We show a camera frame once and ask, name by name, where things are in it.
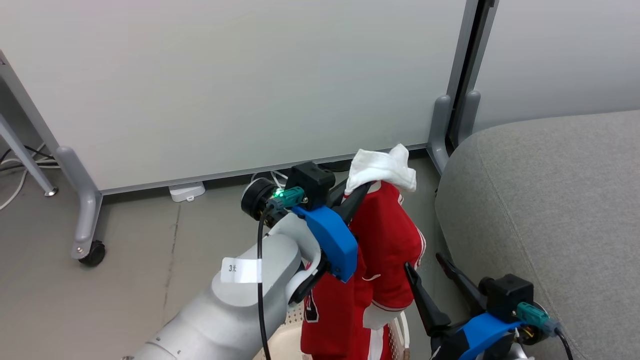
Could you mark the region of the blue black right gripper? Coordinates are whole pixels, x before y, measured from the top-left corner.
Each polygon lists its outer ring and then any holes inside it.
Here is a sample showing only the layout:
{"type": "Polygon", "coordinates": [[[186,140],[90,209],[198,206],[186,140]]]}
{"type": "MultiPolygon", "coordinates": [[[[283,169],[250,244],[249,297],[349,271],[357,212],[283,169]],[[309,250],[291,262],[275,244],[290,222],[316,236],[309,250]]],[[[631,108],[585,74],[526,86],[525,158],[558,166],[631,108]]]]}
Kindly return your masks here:
{"type": "MultiPolygon", "coordinates": [[[[439,252],[435,254],[435,258],[446,278],[451,280],[461,293],[473,318],[453,335],[443,340],[430,358],[432,360],[512,360],[510,351],[515,341],[515,330],[523,322],[517,320],[506,323],[489,313],[484,313],[487,309],[487,297],[451,260],[439,252]]],[[[450,328],[450,317],[439,310],[423,287],[418,271],[409,262],[404,264],[404,273],[426,335],[439,337],[450,328]]]]}

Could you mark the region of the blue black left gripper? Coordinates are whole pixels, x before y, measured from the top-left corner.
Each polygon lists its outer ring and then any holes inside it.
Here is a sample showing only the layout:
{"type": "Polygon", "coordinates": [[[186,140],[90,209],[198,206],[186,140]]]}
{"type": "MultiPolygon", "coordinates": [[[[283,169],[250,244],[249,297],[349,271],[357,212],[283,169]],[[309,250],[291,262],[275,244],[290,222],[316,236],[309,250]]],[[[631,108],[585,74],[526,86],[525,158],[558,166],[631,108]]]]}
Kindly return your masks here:
{"type": "Polygon", "coordinates": [[[327,194],[327,206],[306,210],[295,206],[292,212],[306,221],[311,234],[330,264],[329,272],[348,283],[358,267],[358,243],[349,225],[361,207],[374,182],[357,187],[345,198],[347,178],[332,187],[327,194]],[[329,208],[336,207],[336,212],[329,208]]]}

